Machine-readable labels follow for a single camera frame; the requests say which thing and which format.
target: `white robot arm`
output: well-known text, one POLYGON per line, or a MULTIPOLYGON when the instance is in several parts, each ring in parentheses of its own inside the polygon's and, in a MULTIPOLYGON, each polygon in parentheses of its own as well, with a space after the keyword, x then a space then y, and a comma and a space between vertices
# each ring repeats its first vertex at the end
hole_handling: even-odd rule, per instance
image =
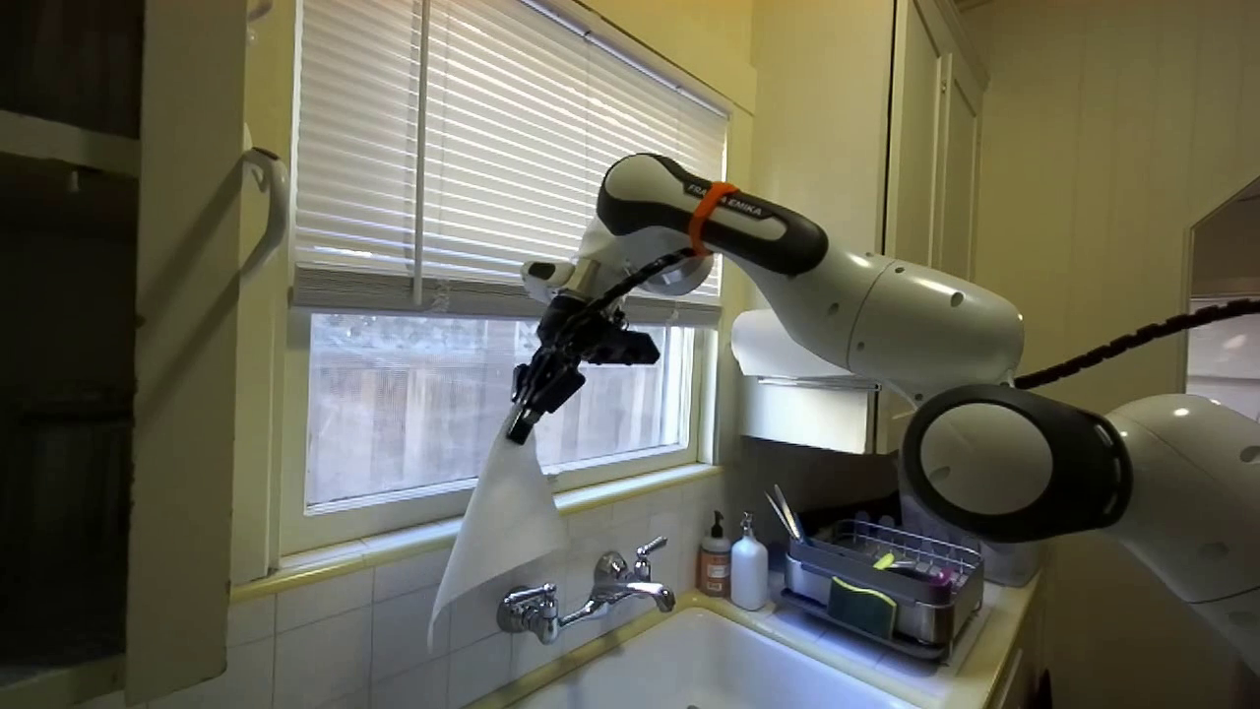
POLYGON ((624 333, 632 288, 683 296, 711 247, 753 278, 818 358, 923 401, 904 480, 985 541, 1104 530, 1260 674, 1260 427, 1200 400, 1144 400, 1110 419, 1014 387, 1022 313, 944 274, 858 258, 826 232, 658 154, 613 161, 579 264, 529 264, 548 305, 516 369, 514 443, 585 387, 579 363, 655 363, 624 333))

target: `countertop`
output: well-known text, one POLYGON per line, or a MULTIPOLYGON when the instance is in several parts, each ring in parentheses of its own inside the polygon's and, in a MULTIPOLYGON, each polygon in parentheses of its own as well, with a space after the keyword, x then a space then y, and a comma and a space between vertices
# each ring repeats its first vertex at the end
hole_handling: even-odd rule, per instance
POLYGON ((864 640, 852 640, 837 627, 823 627, 809 619, 796 606, 778 610, 739 610, 725 599, 691 599, 696 606, 711 606, 725 619, 737 619, 746 627, 757 627, 785 645, 796 645, 826 665, 839 665, 844 674, 880 686, 909 707, 999 707, 1014 674, 1022 670, 1022 629, 1030 627, 1031 603, 1035 603, 1041 581, 1023 589, 995 589, 985 582, 985 606, 965 627, 963 644, 942 665, 909 662, 892 650, 880 650, 864 640))
MULTIPOLYGON (((892 653, 884 645, 872 645, 856 635, 844 635, 837 627, 823 627, 809 619, 796 606, 767 606, 767 610, 739 610, 728 599, 711 594, 683 594, 678 606, 705 606, 715 615, 725 615, 739 627, 753 627, 823 665, 837 665, 905 707, 934 707, 934 709, 980 709, 980 707, 1003 707, 1014 677, 1022 674, 1023 660, 1023 627, 1031 619, 1041 594, 1041 581, 1023 589, 995 589, 985 582, 985 606, 965 627, 963 644, 942 665, 909 662, 904 653, 892 653)), ((658 624, 671 624, 671 615, 644 615, 632 627, 613 629, 611 640, 596 640, 529 677, 516 677, 514 686, 481 698, 476 707, 516 707, 522 698, 536 694, 539 686, 558 683, 564 674, 599 662, 608 645, 636 644, 640 635, 655 629, 658 624)))

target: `soap bottle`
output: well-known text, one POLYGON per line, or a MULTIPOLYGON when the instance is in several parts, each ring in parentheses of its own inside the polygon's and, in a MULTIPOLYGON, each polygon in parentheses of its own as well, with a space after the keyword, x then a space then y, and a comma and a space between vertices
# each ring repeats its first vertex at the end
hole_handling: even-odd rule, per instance
POLYGON ((696 552, 703 594, 725 594, 728 557, 734 557, 734 543, 725 541, 721 513, 715 513, 711 536, 703 541, 703 552, 696 552))
POLYGON ((753 513, 746 513, 746 536, 734 549, 734 603, 759 610, 774 599, 774 557, 753 532, 753 513))

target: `white tile backsplash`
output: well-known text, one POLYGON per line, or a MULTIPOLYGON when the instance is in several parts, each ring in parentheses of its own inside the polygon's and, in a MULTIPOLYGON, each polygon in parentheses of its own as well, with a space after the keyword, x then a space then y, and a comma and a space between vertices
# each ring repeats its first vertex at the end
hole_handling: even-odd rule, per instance
POLYGON ((369 606, 276 640, 276 707, 318 709, 369 686, 369 606))
POLYGON ((451 549, 424 549, 373 572, 352 572, 284 594, 246 599, 230 619, 230 674, 162 698, 150 709, 456 709, 539 670, 655 603, 624 603, 608 619, 575 624, 558 644, 502 635, 495 603, 522 582, 556 582, 558 610, 589 603, 596 557, 665 536, 658 581, 692 589, 692 549, 716 480, 691 480, 568 513, 570 549, 494 581, 463 599, 431 645, 431 610, 451 549))
POLYGON ((284 635, 354 606, 369 606, 369 572, 284 591, 276 599, 276 629, 284 635))

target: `window blinds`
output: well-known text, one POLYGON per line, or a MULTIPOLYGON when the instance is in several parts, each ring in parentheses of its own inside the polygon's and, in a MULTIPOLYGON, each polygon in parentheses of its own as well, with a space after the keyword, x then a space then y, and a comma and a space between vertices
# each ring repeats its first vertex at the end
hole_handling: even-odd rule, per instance
POLYGON ((306 306, 531 316, 522 264, 575 259, 611 161, 725 175, 725 112, 539 4, 306 0, 298 46, 306 306))

